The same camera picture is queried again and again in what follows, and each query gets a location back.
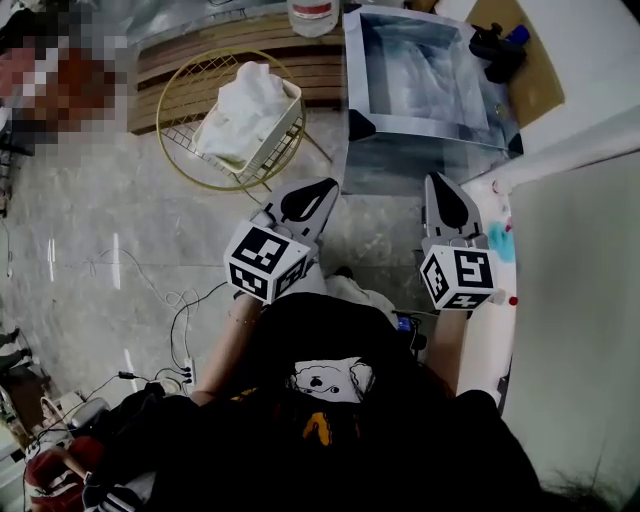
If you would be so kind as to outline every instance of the black t-shirt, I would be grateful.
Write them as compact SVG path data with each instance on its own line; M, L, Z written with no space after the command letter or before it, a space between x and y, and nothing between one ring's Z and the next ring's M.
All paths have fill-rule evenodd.
M540 494L489 395L447 398L382 313L313 294L265 310L228 399L168 398L127 447L157 470L148 510L529 510Z

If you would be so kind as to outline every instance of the white cloth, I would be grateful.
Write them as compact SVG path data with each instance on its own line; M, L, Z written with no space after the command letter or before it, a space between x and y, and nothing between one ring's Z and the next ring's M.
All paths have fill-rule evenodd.
M269 74L268 64L247 62L233 82L220 88L216 107L199 129L196 149L243 164L292 101L284 91L282 78Z

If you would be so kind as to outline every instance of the white container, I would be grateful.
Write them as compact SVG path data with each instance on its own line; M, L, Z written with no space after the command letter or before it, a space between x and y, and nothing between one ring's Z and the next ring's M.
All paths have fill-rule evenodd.
M240 165L236 162L231 162L230 160L225 160L224 158L216 157L220 164L229 171L235 174L242 174L245 171L249 171L251 173L256 173L267 161L271 152L276 149L280 139L284 137L284 134L287 133L287 130L291 128L291 125L298 119L300 115L300 102L302 98L302 91L300 87L293 85L291 82L287 82L286 80L282 81L282 87L284 88L284 92L289 96L289 98L293 98L293 102L289 105L289 108L282 114L282 117L278 120L278 122L273 126L273 130L267 135L262 144L256 149L256 152L251 156L251 158L247 159L244 165ZM192 143L197 146L198 141L200 140L200 135L202 134L202 127L205 125L209 116L213 115L213 112L218 108L218 103L213 106L213 108L207 114L207 117L204 118L200 126L193 134Z
M289 23L303 37L320 37L331 32L340 16L339 0L287 0Z

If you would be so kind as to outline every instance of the gold wire basket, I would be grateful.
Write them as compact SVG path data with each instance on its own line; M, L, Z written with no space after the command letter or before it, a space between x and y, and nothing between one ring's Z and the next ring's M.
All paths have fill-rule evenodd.
M196 150L193 135L216 104L218 89L233 81L238 68L249 60L266 61L272 73L294 83L287 68L264 52L218 48L198 55L182 66L171 77L160 96L156 113L160 147L176 171L202 187L228 192L246 191L261 184L268 188L267 180L289 163L302 141L306 123L304 100L300 102L298 118L255 172L234 174L215 156Z

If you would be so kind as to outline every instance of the floor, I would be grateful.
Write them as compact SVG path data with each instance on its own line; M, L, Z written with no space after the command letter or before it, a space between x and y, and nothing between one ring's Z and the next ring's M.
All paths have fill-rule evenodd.
M333 165L305 141L272 185L309 176L341 181L340 114L309 112L307 131ZM0 297L5 328L21 327L59 390L88 393L119 370L151 377L169 366L170 304L183 293L195 300L224 281L225 246L255 203L188 182L170 168L155 134L119 134L91 155L73 152L67 146L66 154L40 155L18 174L6 219L11 277L0 270ZM422 307L412 255L422 238L420 207L418 198L340 197L323 235L325 273L348 265L363 288L398 308ZM2 269L5 249L0 245ZM192 313L187 336L197 367L231 301L226 286ZM174 338L182 361L183 318ZM130 382L115 380L100 394L117 404L131 391Z

